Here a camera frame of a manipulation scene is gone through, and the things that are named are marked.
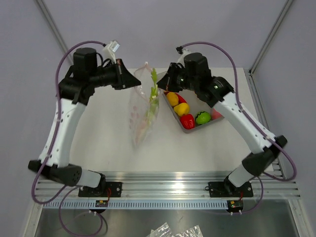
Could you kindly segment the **green celery bunch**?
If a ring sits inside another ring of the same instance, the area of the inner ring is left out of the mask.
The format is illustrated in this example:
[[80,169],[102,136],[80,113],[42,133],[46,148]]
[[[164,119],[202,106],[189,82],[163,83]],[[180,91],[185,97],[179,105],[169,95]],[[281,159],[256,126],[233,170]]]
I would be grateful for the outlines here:
[[159,88],[158,88],[158,75],[155,68],[151,71],[151,78],[154,85],[151,87],[151,93],[149,97],[149,108],[146,111],[145,122],[147,126],[151,126],[156,120],[159,110]]

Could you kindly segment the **red bell pepper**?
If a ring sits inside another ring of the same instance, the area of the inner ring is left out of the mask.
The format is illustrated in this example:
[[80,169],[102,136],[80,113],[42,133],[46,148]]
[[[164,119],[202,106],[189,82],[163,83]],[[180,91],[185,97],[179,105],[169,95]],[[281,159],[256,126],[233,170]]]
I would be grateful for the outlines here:
[[195,128],[195,119],[191,114],[181,116],[180,122],[182,126],[187,130]]

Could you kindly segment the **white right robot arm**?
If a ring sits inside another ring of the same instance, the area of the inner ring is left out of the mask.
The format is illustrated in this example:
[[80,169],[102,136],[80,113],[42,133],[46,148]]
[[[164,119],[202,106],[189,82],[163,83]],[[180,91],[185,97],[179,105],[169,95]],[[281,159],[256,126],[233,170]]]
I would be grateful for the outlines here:
[[169,92],[193,91],[199,100],[219,112],[248,145],[250,154],[224,180],[228,195],[235,196],[244,183],[260,176],[287,143],[283,135],[276,137],[238,106],[236,91],[225,78],[211,74],[207,58],[201,53],[189,53],[180,63],[171,63],[166,73],[159,76],[158,88]]

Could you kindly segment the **yellow bell pepper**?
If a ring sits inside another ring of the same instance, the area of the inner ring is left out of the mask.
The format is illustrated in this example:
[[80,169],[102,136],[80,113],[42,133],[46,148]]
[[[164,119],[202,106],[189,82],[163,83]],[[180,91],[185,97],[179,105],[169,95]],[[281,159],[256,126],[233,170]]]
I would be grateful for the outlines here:
[[173,110],[179,117],[182,117],[190,112],[190,106],[187,103],[180,103]]

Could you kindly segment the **clear zip top bag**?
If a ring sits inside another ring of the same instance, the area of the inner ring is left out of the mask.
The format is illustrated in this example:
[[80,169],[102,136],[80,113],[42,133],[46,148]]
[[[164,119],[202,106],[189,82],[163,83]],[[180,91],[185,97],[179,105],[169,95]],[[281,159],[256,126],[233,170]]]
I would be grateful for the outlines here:
[[129,134],[132,146],[138,148],[151,133],[155,121],[151,126],[145,122],[146,111],[149,108],[151,87],[154,85],[151,78],[153,68],[146,62],[134,72],[134,76],[140,80],[141,85],[133,87],[129,99]]

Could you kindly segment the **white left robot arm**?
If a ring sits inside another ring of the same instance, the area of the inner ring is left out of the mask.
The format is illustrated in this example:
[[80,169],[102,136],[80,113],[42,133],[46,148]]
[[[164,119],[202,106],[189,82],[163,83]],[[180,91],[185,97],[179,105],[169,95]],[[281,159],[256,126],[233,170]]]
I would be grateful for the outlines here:
[[78,122],[95,89],[112,86],[122,90],[140,85],[115,57],[115,49],[103,49],[109,65],[97,64],[97,52],[93,48],[78,48],[73,54],[74,64],[58,83],[55,119],[41,155],[31,160],[28,168],[52,181],[66,186],[86,186],[97,197],[102,196],[107,185],[104,177],[94,171],[70,164],[70,149]]

